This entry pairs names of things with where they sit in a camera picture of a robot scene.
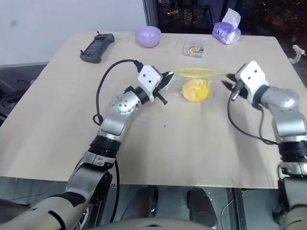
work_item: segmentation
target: beige table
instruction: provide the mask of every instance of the beige table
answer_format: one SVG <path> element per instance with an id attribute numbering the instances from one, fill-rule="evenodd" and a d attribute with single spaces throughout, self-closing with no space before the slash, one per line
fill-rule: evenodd
<path id="1" fill-rule="evenodd" d="M 125 58 L 154 65 L 161 72 L 186 67 L 235 72 L 243 63 L 256 60 L 270 85 L 300 94 L 301 111 L 307 115 L 307 91 L 274 37 L 242 36 L 225 46 L 211 35 L 195 35 L 208 39 L 204 57 L 196 59 L 181 54 L 190 34 L 163 34 L 160 44 L 148 49 L 135 43 L 133 33 L 114 33 L 116 41 L 103 61 L 89 64 L 80 60 L 79 52 L 94 34 L 73 35 L 2 125 L 1 176 L 68 180 L 98 129 L 92 116 L 101 76 Z M 103 115 L 114 96 L 129 85 L 137 86 L 137 76 L 128 63 L 110 72 L 100 94 Z M 189 103 L 169 92 L 165 96 L 166 106 L 158 100 L 147 104 L 131 122 L 118 153 L 123 184 L 277 186 L 277 147 L 231 126 L 226 114 L 229 92 L 219 80 L 213 84 L 211 98 L 202 103 Z M 257 134 L 260 113 L 246 101 L 238 99 L 232 114 L 241 128 Z M 263 130 L 265 137 L 274 139 L 268 112 Z"/>

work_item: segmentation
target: black remote control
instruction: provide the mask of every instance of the black remote control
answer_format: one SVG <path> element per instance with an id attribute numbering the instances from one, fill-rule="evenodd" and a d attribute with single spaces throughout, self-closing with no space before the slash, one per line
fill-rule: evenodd
<path id="1" fill-rule="evenodd" d="M 90 63 L 101 62 L 101 55 L 105 52 L 110 43 L 114 42 L 113 34 L 100 34 L 94 37 L 92 43 L 86 48 L 85 51 L 81 50 L 80 58 L 83 61 Z"/>

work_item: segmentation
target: white wall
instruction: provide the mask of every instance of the white wall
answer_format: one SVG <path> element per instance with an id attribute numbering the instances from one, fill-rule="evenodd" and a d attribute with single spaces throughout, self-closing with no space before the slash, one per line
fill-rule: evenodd
<path id="1" fill-rule="evenodd" d="M 49 61 L 77 31 L 136 31 L 142 0 L 0 0 L 0 65 Z"/>

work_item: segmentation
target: small plastic box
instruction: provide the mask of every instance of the small plastic box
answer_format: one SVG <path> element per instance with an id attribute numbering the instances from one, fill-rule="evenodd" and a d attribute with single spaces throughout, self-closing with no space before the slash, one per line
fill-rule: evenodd
<path id="1" fill-rule="evenodd" d="M 182 53 L 192 58 L 201 58 L 207 44 L 207 39 L 202 37 L 189 37 L 184 44 Z"/>

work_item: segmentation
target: tissue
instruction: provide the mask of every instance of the tissue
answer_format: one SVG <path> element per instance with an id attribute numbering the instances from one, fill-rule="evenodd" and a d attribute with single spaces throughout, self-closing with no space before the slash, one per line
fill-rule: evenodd
<path id="1" fill-rule="evenodd" d="M 241 36 L 241 31 L 238 29 L 240 21 L 240 14 L 228 8 L 223 20 L 214 24 L 212 36 L 225 45 L 238 41 Z"/>

